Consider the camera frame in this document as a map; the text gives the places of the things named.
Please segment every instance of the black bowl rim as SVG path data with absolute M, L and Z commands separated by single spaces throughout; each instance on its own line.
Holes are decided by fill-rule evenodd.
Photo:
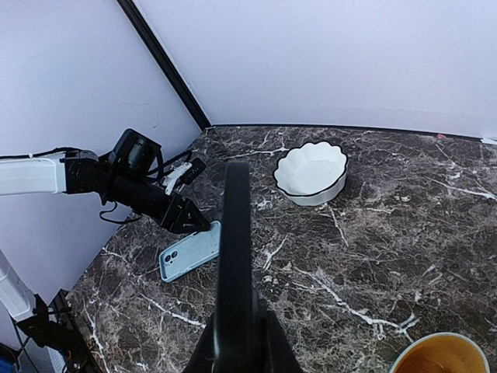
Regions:
M 317 145 L 317 144 L 321 144 L 322 142 L 325 142 L 325 143 L 329 144 L 330 146 L 338 146 L 340 148 L 340 152 L 342 154 L 344 154 L 346 160 L 345 160 L 345 166 L 343 167 L 343 173 L 342 173 L 342 175 L 340 175 L 340 177 L 338 177 L 336 179 L 336 181 L 332 185 L 327 186 L 325 189 L 319 190 L 318 192 L 315 192 L 313 194 L 291 194 L 291 193 L 288 193 L 287 191 L 285 191 L 285 189 L 280 188 L 278 186 L 278 180 L 277 180 L 277 178 L 275 176 L 276 170 L 280 167 L 280 161 L 282 159 L 285 159 L 287 157 L 288 153 L 290 153 L 294 149 L 302 149 L 307 144 Z M 278 161 L 276 162 L 276 168 L 273 171 L 273 179 L 274 179 L 274 182 L 276 183 L 276 188 L 278 188 L 279 190 L 281 190 L 285 195 L 287 195 L 289 197 L 313 197 L 313 196 L 317 196 L 320 193 L 325 192 L 326 190 L 332 189 L 340 181 L 340 179 L 342 179 L 343 176 L 347 173 L 348 168 L 349 168 L 349 156 L 343 151 L 343 148 L 342 148 L 341 145 L 333 145 L 329 141 L 326 141 L 326 140 L 323 140 L 323 141 L 320 141 L 320 142 L 306 142 L 302 146 L 296 146 L 295 148 L 288 149 L 288 152 L 283 157 L 281 157 L 280 159 L 278 159 Z

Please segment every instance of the black cable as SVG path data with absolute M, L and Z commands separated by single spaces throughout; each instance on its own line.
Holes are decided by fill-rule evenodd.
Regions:
M 35 153 L 32 155 L 29 154 L 22 154 L 22 155 L 2 155 L 0 156 L 0 159 L 28 159 L 28 158 L 37 158 L 37 157 L 44 157 L 45 155 L 50 155 L 50 154 L 55 154 L 55 153 L 62 153 L 62 152 L 71 152 L 71 151 L 79 151 L 81 149 L 78 148 L 55 148 L 53 150 L 49 150 L 48 152 L 41 152 L 41 153 Z
M 28 342 L 29 342 L 30 340 L 31 340 L 31 337 L 30 337 L 30 336 L 28 336 L 28 337 L 24 340 L 24 343 L 23 343 L 22 347 L 26 347 L 26 346 L 27 346 L 27 344 L 28 344 Z
M 155 159 L 157 159 L 157 176 L 155 179 L 157 180 L 158 183 L 161 182 L 162 177 L 164 177 L 164 158 L 162 158 L 162 152 L 161 148 L 159 147 L 154 147 L 155 150 Z
M 19 344 L 21 345 L 21 348 L 23 349 L 23 352 L 24 354 L 26 355 L 26 357 L 28 358 L 28 360 L 30 361 L 31 365 L 33 366 L 34 370 L 36 373 L 40 373 L 40 371 L 38 370 L 38 368 L 36 367 L 36 365 L 33 363 L 33 360 L 31 360 L 31 357 L 29 356 L 28 354 L 28 351 L 23 343 L 23 340 L 21 340 L 21 336 L 19 334 L 19 328 L 17 327 L 17 324 L 16 324 L 16 321 L 14 321 L 14 319 L 10 319 L 10 321 L 12 321 L 12 324 L 14 325 L 14 330 L 16 331 L 16 335 L 17 335 L 17 340 L 19 341 Z
M 109 223 L 113 223 L 113 224 L 129 224 L 129 223 L 135 223 L 136 221 L 139 221 L 140 219 L 143 218 L 143 215 L 142 214 L 138 214 L 138 216 L 136 218 L 132 218 L 132 219 L 126 219 L 126 220 L 122 220 L 122 221 L 119 221 L 119 220 L 112 220 L 112 219 L 108 219 L 108 218 L 104 218 L 103 215 L 105 214 L 110 214 L 112 212 L 114 212 L 115 210 L 117 209 L 117 202 L 114 201 L 114 207 L 112 207 L 110 210 L 104 210 L 104 211 L 100 211 L 99 212 L 99 216 L 102 220 L 104 221 L 107 221 Z

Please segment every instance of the cable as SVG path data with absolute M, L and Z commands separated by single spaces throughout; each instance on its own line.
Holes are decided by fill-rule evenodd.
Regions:
M 108 218 L 104 218 L 103 215 L 105 214 L 110 214 L 112 212 L 114 212 L 115 210 L 117 209 L 117 202 L 114 201 L 114 207 L 112 207 L 110 210 L 104 210 L 104 211 L 100 211 L 99 212 L 99 216 L 102 220 L 104 221 L 107 221 L 109 223 L 113 223 L 113 224 L 129 224 L 129 223 L 135 223 L 136 221 L 139 221 L 143 218 L 143 215 L 142 214 L 138 214 L 138 216 L 136 218 L 132 218 L 132 219 L 126 219 L 126 220 L 122 220 L 122 221 L 119 221 L 119 220 L 112 220 L 112 219 L 108 219 Z
M 14 325 L 14 330 L 16 331 L 17 340 L 19 341 L 19 344 L 21 345 L 21 348 L 23 349 L 24 354 L 26 355 L 26 357 L 30 361 L 30 363 L 33 366 L 35 372 L 36 373 L 40 373 L 40 371 L 38 370 L 38 368 L 36 367 L 36 365 L 33 363 L 33 360 L 31 360 L 31 357 L 28 354 L 28 351 L 26 349 L 26 346 L 24 345 L 23 340 L 21 340 L 21 336 L 19 334 L 19 328 L 17 327 L 16 321 L 14 321 L 14 319 L 12 319 L 12 318 L 10 319 L 10 321 L 12 321 L 12 324 Z
M 41 152 L 41 153 L 35 153 L 35 154 L 22 154 L 22 155 L 3 155 L 0 157 L 0 159 L 28 159 L 28 158 L 37 158 L 37 157 L 44 157 L 45 155 L 50 155 L 50 154 L 55 154 L 55 153 L 62 153 L 62 152 L 71 152 L 71 151 L 79 151 L 81 149 L 78 148 L 55 148 L 53 150 L 49 150 L 48 152 Z

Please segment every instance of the black edge trim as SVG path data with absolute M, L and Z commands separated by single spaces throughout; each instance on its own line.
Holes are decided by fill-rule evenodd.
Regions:
M 144 41 L 158 66 L 161 68 L 162 72 L 164 72 L 173 89 L 176 91 L 199 128 L 203 131 L 208 127 L 212 127 L 199 103 L 196 101 L 167 53 L 164 51 L 164 48 L 162 48 L 162 45 L 155 37 L 133 0 L 117 0 L 117 2 L 127 18 L 131 21 L 131 24 Z
M 285 189 L 283 188 L 280 188 L 278 186 L 278 180 L 276 179 L 276 176 L 274 175 L 276 173 L 276 171 L 278 170 L 278 168 L 280 167 L 280 162 L 285 159 L 292 150 L 296 150 L 296 149 L 302 149 L 305 145 L 307 144 L 313 144 L 313 145 L 317 145 L 317 144 L 321 144 L 322 142 L 325 142 L 327 144 L 329 144 L 330 146 L 337 146 L 340 148 L 340 152 L 345 156 L 346 158 L 346 162 L 345 162 L 345 167 L 343 168 L 343 173 L 342 175 L 340 175 L 340 177 L 330 186 L 327 186 L 325 189 L 323 190 L 319 190 L 318 192 L 316 193 L 313 193 L 313 194 L 290 194 L 288 193 L 287 191 L 285 191 Z M 305 144 L 303 144 L 302 146 L 297 146 L 295 148 L 292 148 L 292 149 L 289 149 L 288 152 L 283 156 L 281 157 L 280 159 L 278 159 L 278 162 L 276 163 L 276 168 L 275 170 L 273 171 L 273 179 L 276 183 L 276 188 L 278 188 L 279 190 L 281 190 L 283 192 L 283 194 L 285 194 L 286 196 L 289 196 L 289 197 L 313 197 L 313 196 L 317 196 L 318 194 L 320 193 L 323 193 L 325 192 L 326 190 L 328 189 L 332 189 L 339 181 L 340 179 L 343 178 L 343 176 L 347 173 L 347 171 L 349 170 L 349 156 L 347 154 L 345 154 L 345 152 L 343 151 L 343 148 L 340 146 L 340 145 L 332 145 L 330 144 L 329 141 L 320 141 L 320 142 L 306 142 Z
M 421 134 L 422 136 L 437 136 L 438 132 L 426 132 L 426 131 L 416 131 L 416 130 L 402 130 L 399 128 L 381 128 L 381 127 L 365 127 L 365 126 L 349 126 L 349 125 L 337 125 L 337 124 L 282 124 L 282 123 L 243 123 L 243 124 L 214 124 L 216 127 L 314 127 L 314 128 L 331 128 L 334 130 L 357 130 L 357 131 L 378 131 L 378 132 L 393 132 L 397 134 Z M 464 136 L 462 134 L 442 134 L 446 138 L 459 138 L 462 140 L 476 141 L 480 142 L 481 138 L 473 138 L 471 136 Z

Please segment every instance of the brown liquid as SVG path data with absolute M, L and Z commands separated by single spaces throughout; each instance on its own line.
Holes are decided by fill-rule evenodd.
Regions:
M 414 347 L 395 373 L 486 373 L 478 350 L 456 336 L 435 336 Z

